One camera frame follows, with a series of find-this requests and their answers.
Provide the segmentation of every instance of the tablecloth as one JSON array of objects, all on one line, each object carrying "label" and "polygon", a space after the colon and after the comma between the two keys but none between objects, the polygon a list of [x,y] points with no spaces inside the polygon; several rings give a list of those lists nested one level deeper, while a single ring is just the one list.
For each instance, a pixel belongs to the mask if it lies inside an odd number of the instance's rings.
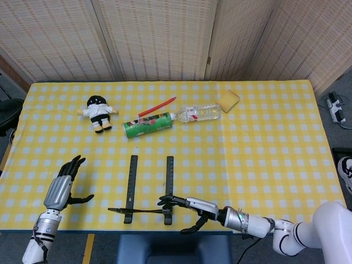
[{"label": "tablecloth", "polygon": [[[240,102],[220,119],[181,123],[127,139],[122,123],[173,96],[157,113],[182,105],[212,104],[225,90]],[[112,130],[94,133],[86,108],[103,96],[120,111]],[[344,204],[312,87],[298,81],[159,81],[36,83],[29,90],[0,177],[0,229],[31,229],[60,167],[81,154],[72,193],[95,194],[62,211],[60,230],[181,230],[195,212],[175,207],[173,224],[162,214],[134,214],[132,224],[107,210],[124,207],[129,161],[138,155],[134,208],[157,208],[165,192],[166,157],[174,156],[174,195],[231,205],[255,215],[310,221],[325,201]],[[209,221],[203,230],[225,230]]]}]

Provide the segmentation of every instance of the plush toy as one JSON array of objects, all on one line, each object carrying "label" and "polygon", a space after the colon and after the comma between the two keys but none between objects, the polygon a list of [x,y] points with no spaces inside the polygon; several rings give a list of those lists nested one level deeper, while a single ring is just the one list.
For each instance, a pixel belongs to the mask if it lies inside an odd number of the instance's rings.
[{"label": "plush toy", "polygon": [[102,133],[103,130],[111,129],[109,113],[118,114],[119,112],[108,106],[105,98],[93,95],[88,99],[87,107],[88,109],[78,110],[77,113],[79,116],[90,118],[95,133]]}]

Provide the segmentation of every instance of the yellow sponge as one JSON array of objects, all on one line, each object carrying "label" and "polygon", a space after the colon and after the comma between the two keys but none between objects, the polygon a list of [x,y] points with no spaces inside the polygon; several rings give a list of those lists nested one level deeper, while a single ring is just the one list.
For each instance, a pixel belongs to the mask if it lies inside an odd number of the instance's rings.
[{"label": "yellow sponge", "polygon": [[221,106],[222,111],[227,113],[238,101],[240,97],[233,91],[227,90],[216,103]]}]

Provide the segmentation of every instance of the green snack can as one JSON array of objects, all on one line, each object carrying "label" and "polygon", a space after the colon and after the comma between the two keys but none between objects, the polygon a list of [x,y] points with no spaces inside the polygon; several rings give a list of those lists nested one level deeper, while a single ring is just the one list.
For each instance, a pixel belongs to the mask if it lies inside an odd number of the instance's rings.
[{"label": "green snack can", "polygon": [[128,138],[172,127],[169,113],[156,114],[122,124]]}]

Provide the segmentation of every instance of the power strip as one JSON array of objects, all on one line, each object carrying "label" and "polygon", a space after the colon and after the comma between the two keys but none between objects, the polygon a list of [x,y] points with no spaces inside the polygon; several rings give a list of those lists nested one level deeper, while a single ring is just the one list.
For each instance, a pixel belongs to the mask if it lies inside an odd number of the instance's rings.
[{"label": "power strip", "polygon": [[340,124],[345,123],[346,119],[342,112],[339,96],[337,95],[337,93],[336,92],[329,93],[328,98],[326,99],[326,102],[328,104],[328,108],[330,110],[332,120],[335,123],[340,123]]}]

